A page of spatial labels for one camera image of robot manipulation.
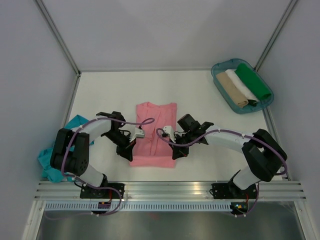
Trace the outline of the pink t shirt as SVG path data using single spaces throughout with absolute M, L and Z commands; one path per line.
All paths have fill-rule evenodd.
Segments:
M 174 168 L 175 161 L 172 159 L 172 149 L 156 134 L 156 129 L 171 126 L 176 129 L 177 104 L 172 102 L 165 105 L 156 105 L 144 102 L 136 106 L 136 121 L 153 118 L 154 122 L 142 126 L 145 132 L 144 138 L 139 138 L 133 148 L 133 160 L 131 167 L 157 167 Z

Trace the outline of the teal t shirt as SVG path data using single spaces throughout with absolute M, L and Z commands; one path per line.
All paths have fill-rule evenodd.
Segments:
M 78 128 L 80 125 L 87 123 L 89 120 L 81 115 L 74 116 L 64 127 L 66 129 Z M 65 177 L 62 175 L 61 171 L 51 167 L 50 160 L 54 149 L 54 143 L 51 147 L 46 148 L 39 152 L 37 156 L 37 160 L 42 166 L 42 174 L 43 178 L 46 178 L 52 183 L 60 183 Z

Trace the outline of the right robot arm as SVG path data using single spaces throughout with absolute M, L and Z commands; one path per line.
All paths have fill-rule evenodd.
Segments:
M 226 147 L 243 154 L 247 166 L 238 170 L 227 183 L 212 184 L 211 194 L 215 199 L 256 198 L 259 182 L 270 182 L 274 176 L 283 174 L 288 168 L 284 165 L 288 156 L 276 140 L 264 129 L 253 133 L 240 133 L 219 128 L 212 122 L 200 124 L 190 114 L 178 120 L 182 132 L 166 130 L 172 159 L 187 157 L 193 144 Z

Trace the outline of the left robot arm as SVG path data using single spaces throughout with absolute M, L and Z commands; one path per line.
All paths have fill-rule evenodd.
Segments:
M 116 154 L 128 161 L 133 160 L 136 145 L 135 134 L 125 134 L 122 127 L 125 118 L 120 112 L 99 112 L 92 119 L 74 129 L 58 131 L 50 158 L 50 166 L 64 175 L 81 182 L 82 199 L 121 199 L 125 185 L 109 183 L 104 173 L 90 164 L 90 144 L 99 137 L 106 137 L 116 146 Z

